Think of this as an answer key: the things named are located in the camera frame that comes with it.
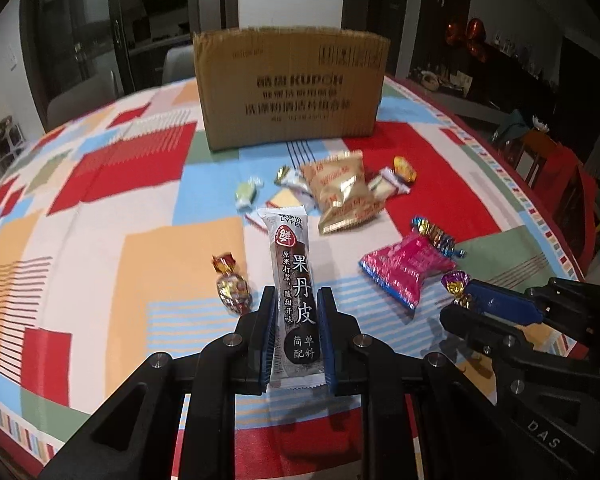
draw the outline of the colorful tablecloth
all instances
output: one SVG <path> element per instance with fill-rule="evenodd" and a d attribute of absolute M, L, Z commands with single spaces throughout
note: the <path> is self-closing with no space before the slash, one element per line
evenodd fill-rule
<path fill-rule="evenodd" d="M 347 148 L 362 149 L 372 170 L 404 155 L 418 180 L 348 232 L 319 236 L 311 214 L 316 288 L 330 286 L 341 311 L 398 352 L 442 350 L 493 399 L 488 358 L 474 360 L 438 321 L 449 300 L 438 279 L 426 282 L 410 316 L 357 262 L 398 241 L 421 215 L 456 237 L 467 251 L 460 267 L 476 278 L 515 290 L 550 276 L 575 279 L 525 189 L 471 133 L 389 79 L 372 137 L 221 153 L 209 152 L 189 80 L 58 128 L 1 179 L 1 446 L 36 474 L 149 354 L 183 356 L 232 332 L 236 317 L 216 295 L 211 256 L 234 254 L 256 305 L 272 283 L 267 236 L 236 213 L 237 184 L 261 178 L 256 203 L 264 203 L 279 191 L 272 180 L 283 164 Z M 545 326 L 526 333 L 548 352 L 573 344 Z M 327 468 L 330 478 L 349 479 L 360 470 L 357 397 L 336 399 L 324 387 L 238 396 L 235 425 L 238 479 Z"/>

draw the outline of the red logo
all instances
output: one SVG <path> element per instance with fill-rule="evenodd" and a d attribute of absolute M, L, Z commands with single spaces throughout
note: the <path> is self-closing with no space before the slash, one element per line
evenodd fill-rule
<path fill-rule="evenodd" d="M 285 247 L 293 247 L 296 244 L 296 235 L 286 225 L 281 225 L 276 232 L 276 243 Z"/>

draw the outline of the red balloon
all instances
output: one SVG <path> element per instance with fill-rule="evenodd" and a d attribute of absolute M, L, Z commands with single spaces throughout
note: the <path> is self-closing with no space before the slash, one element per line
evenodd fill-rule
<path fill-rule="evenodd" d="M 469 54 L 474 56 L 481 63 L 487 61 L 487 53 L 484 49 L 484 46 L 477 41 L 468 40 L 466 42 L 466 48 L 469 51 Z"/>
<path fill-rule="evenodd" d="M 483 43 L 487 33 L 484 30 L 484 23 L 480 18 L 472 18 L 466 26 L 466 38 Z"/>
<path fill-rule="evenodd" d="M 458 43 L 458 41 L 464 40 L 462 29 L 460 28 L 459 23 L 449 23 L 446 26 L 445 31 L 445 41 L 446 44 L 454 45 Z"/>

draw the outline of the white candy wrapper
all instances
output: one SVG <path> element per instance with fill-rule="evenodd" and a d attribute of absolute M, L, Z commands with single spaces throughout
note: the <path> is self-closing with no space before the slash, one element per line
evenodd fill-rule
<path fill-rule="evenodd" d="M 278 294 L 276 345 L 269 386 L 311 388 L 324 384 L 318 313 L 309 265 L 309 233 L 303 207 L 258 209 L 267 225 Z"/>
<path fill-rule="evenodd" d="M 312 196 L 309 184 L 307 184 L 304 176 L 302 176 L 301 171 L 296 170 L 296 168 L 282 166 L 282 168 L 278 170 L 274 183 L 278 186 L 288 187 L 291 190 L 297 190 L 300 193 Z"/>

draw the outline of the gold snack package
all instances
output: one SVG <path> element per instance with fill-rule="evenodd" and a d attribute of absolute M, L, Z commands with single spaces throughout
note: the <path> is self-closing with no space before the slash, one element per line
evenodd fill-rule
<path fill-rule="evenodd" d="M 365 183 L 362 152 L 342 152 L 301 167 L 322 212 L 318 231 L 328 234 L 373 218 L 384 207 Z"/>

